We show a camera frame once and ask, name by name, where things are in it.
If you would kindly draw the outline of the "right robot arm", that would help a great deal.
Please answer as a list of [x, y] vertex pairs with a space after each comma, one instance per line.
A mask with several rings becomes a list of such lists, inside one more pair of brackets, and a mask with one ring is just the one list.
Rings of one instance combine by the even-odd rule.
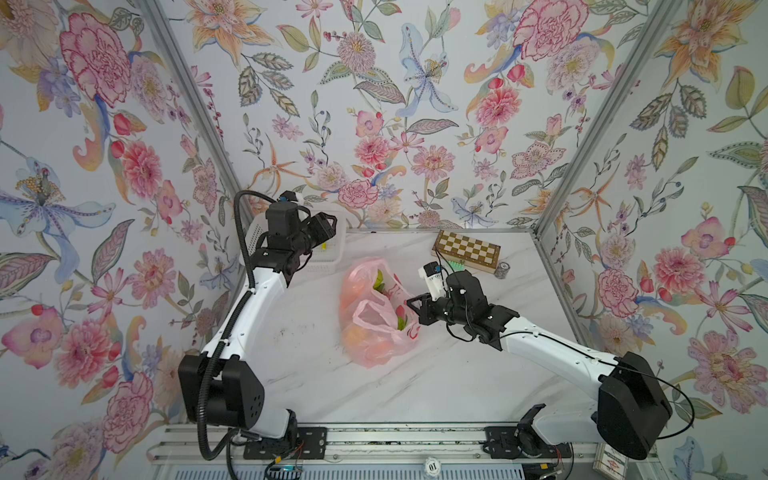
[[488, 302], [467, 271], [447, 273], [435, 262], [418, 271], [428, 291], [407, 300], [422, 326], [461, 326], [469, 341], [528, 359], [584, 393], [585, 403], [532, 406], [498, 444], [513, 457], [540, 456], [573, 443], [603, 443], [644, 460], [661, 437], [673, 409], [661, 381], [636, 353], [612, 356], [551, 333], [518, 312]]

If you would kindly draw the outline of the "pink plastic bag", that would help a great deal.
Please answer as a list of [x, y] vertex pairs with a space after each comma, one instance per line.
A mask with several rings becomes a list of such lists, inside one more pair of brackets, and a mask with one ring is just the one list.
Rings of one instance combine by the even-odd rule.
[[[377, 271], [384, 275], [384, 294], [373, 289]], [[406, 291], [385, 259], [368, 257], [355, 263], [341, 285], [341, 343], [351, 360], [365, 368], [388, 363], [412, 351], [419, 341], [417, 314]]]

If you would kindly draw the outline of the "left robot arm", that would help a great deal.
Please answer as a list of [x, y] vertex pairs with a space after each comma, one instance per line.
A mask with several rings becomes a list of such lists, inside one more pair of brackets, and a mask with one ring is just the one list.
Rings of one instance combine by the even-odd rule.
[[256, 239], [243, 226], [237, 228], [245, 283], [211, 341], [179, 364], [184, 405], [207, 456], [214, 451], [208, 438], [211, 427], [282, 439], [295, 422], [291, 410], [268, 399], [251, 362], [263, 325], [273, 319], [291, 280], [315, 250], [334, 238], [338, 219], [280, 200], [268, 207], [266, 222]]

